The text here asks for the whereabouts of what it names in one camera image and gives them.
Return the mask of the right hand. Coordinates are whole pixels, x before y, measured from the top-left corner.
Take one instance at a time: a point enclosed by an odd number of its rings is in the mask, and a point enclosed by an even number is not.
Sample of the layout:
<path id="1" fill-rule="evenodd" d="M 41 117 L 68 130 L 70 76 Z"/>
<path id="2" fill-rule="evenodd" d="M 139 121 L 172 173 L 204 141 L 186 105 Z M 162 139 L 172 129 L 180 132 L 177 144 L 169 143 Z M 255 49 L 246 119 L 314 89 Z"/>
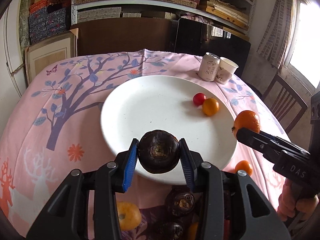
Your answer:
<path id="1" fill-rule="evenodd" d="M 288 218 L 295 217 L 296 211 L 299 211 L 304 213 L 302 221 L 305 221 L 314 213 L 319 203 L 319 198 L 318 196 L 314 196 L 313 198 L 295 200 L 291 185 L 292 181 L 286 179 L 283 185 L 283 191 L 278 199 L 279 206 L 277 214 L 280 219 L 285 222 Z"/>

